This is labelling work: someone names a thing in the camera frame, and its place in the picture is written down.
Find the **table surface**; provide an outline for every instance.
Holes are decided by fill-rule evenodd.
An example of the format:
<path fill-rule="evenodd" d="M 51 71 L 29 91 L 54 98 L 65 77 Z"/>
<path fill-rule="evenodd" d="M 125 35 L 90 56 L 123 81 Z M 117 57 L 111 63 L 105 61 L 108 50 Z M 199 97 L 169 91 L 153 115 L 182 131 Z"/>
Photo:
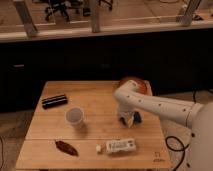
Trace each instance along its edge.
<path fill-rule="evenodd" d="M 170 158 L 160 120 L 138 110 L 143 122 L 131 128 L 118 119 L 118 104 L 113 98 L 117 81 L 50 81 L 47 82 L 28 133 L 21 148 L 17 169 L 148 169 L 170 168 Z M 66 94 L 68 104 L 44 110 L 41 99 Z M 65 120 L 72 107 L 85 112 L 85 127 L 75 131 Z M 107 155 L 96 153 L 96 145 L 107 140 L 134 138 L 137 150 Z M 55 140 L 74 146 L 78 157 L 59 151 Z"/>

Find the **paper cup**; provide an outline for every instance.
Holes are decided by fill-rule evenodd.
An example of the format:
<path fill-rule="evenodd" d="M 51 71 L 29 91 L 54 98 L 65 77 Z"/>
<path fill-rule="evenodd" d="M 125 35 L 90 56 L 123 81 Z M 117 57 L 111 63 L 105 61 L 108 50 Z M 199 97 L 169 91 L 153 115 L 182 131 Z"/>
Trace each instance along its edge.
<path fill-rule="evenodd" d="M 66 112 L 66 120 L 75 129 L 80 129 L 84 125 L 84 112 L 79 107 L 71 108 Z"/>

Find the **red object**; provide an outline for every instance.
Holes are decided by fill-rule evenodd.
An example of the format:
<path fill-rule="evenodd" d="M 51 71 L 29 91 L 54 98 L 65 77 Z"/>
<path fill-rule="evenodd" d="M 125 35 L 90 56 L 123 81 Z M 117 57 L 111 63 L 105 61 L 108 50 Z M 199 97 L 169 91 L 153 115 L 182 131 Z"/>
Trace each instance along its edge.
<path fill-rule="evenodd" d="M 138 90 L 138 93 L 141 93 L 141 94 L 147 94 L 147 86 L 146 86 L 146 83 L 138 78 L 138 77 L 135 77 L 135 76 L 128 76 L 128 77 L 124 77 L 122 78 L 119 83 L 118 83 L 118 87 L 120 87 L 121 85 L 123 85 L 124 83 L 126 83 L 127 81 L 129 80 L 133 80 L 135 82 L 137 82 L 139 85 L 140 85 L 140 88 Z"/>
<path fill-rule="evenodd" d="M 78 156 L 77 150 L 70 144 L 65 143 L 63 141 L 55 141 L 55 144 L 60 151 L 70 154 L 72 156 Z"/>

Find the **gray carpet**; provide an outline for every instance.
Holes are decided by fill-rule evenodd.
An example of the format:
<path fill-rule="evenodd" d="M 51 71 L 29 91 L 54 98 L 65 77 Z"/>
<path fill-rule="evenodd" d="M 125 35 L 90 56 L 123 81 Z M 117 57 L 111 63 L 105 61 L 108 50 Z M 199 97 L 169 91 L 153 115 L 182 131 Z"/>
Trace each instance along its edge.
<path fill-rule="evenodd" d="M 193 100 L 192 92 L 164 95 L 164 97 Z M 200 91 L 196 94 L 196 99 L 200 103 L 207 103 L 213 100 L 213 95 L 207 91 Z M 15 171 L 15 163 L 21 149 L 24 137 L 33 116 L 33 110 L 18 111 L 12 113 L 0 113 L 0 135 L 4 141 L 4 166 L 2 171 Z M 174 122 L 161 119 L 162 129 L 165 137 L 174 135 L 179 137 L 184 144 L 189 142 L 190 130 Z M 172 166 L 180 159 L 181 154 L 170 152 Z M 185 171 L 185 162 L 178 171 Z"/>

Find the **office chair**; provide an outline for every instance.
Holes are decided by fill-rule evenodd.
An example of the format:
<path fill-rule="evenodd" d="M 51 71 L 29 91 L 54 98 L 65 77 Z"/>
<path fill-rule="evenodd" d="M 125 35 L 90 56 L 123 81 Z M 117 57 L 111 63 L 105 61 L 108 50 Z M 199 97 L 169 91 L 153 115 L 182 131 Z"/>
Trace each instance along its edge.
<path fill-rule="evenodd" d="M 101 2 L 109 5 L 109 10 L 111 11 L 112 10 L 112 4 L 113 4 L 113 0 L 110 0 L 110 2 L 108 2 L 107 0 L 99 0 L 99 5 L 101 5 Z"/>
<path fill-rule="evenodd" d="M 69 22 L 70 18 L 69 15 L 67 13 L 67 9 L 75 9 L 76 13 L 79 14 L 79 6 L 72 6 L 71 1 L 68 0 L 71 4 L 71 6 L 67 6 L 66 5 L 66 0 L 42 0 L 45 3 L 50 3 L 49 7 L 45 8 L 45 13 L 47 14 L 45 17 L 46 21 L 49 21 L 49 17 L 50 15 L 53 15 L 54 13 L 56 13 L 57 11 L 60 11 L 61 15 L 63 17 L 65 17 L 66 21 Z"/>

